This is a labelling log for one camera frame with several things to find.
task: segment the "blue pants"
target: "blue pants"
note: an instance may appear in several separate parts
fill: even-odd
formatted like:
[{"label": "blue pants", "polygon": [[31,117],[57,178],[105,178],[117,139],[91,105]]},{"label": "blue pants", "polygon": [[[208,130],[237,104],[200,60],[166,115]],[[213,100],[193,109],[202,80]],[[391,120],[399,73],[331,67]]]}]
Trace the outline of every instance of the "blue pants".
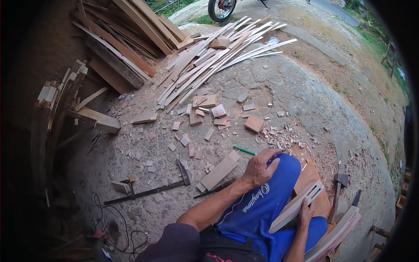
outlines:
[{"label": "blue pants", "polygon": [[[272,178],[237,199],[215,223],[221,233],[230,239],[245,243],[252,238],[267,261],[279,262],[290,248],[297,229],[291,228],[269,234],[271,223],[287,204],[301,172],[300,162],[287,154],[281,159]],[[313,217],[305,246],[307,253],[327,231],[324,217]]]}]

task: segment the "man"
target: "man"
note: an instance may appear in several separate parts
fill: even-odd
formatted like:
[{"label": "man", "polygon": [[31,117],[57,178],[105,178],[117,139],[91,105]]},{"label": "man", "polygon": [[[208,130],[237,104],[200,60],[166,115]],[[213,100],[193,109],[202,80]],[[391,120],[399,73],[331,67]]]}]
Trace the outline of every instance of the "man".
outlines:
[{"label": "man", "polygon": [[167,225],[161,239],[136,262],[304,261],[304,254],[326,233],[327,221],[313,218],[314,204],[308,207],[305,199],[296,229],[268,233],[301,172],[296,158],[280,152],[266,149],[254,156],[242,177]]}]

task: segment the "axe head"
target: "axe head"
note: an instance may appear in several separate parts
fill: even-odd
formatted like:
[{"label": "axe head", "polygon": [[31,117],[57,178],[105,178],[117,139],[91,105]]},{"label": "axe head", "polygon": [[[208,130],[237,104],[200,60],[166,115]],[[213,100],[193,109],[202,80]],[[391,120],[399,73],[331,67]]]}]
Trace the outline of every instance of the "axe head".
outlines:
[{"label": "axe head", "polygon": [[348,175],[337,173],[335,175],[335,182],[340,182],[343,187],[348,187]]}]

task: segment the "tire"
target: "tire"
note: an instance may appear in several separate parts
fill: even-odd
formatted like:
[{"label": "tire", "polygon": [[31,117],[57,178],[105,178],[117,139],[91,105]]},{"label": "tire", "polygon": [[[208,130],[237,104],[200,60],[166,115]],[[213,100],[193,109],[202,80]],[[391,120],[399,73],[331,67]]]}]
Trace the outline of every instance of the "tire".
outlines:
[{"label": "tire", "polygon": [[227,20],[231,16],[231,14],[233,13],[237,0],[230,0],[230,1],[233,1],[234,2],[233,3],[233,6],[231,7],[230,13],[226,17],[224,17],[224,18],[218,18],[215,15],[215,6],[218,5],[219,0],[209,0],[209,2],[208,2],[208,15],[209,15],[209,17],[213,21],[219,22],[219,23],[220,22],[224,22],[225,20]]}]

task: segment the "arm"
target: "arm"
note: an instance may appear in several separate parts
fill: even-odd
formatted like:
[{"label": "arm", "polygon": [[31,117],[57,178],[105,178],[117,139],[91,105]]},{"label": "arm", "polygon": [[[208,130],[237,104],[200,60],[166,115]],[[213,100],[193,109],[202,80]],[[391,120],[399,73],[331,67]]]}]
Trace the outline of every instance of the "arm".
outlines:
[{"label": "arm", "polygon": [[242,177],[217,194],[193,206],[181,215],[176,223],[191,225],[199,232],[204,230],[240,196],[268,182],[278,167],[279,158],[276,158],[269,167],[266,163],[280,152],[280,149],[266,149],[252,157]]},{"label": "arm", "polygon": [[307,198],[304,198],[301,205],[300,224],[295,234],[294,241],[284,257],[283,262],[303,262],[305,255],[305,244],[308,237],[308,226],[314,214],[314,202],[310,208],[307,205]]}]

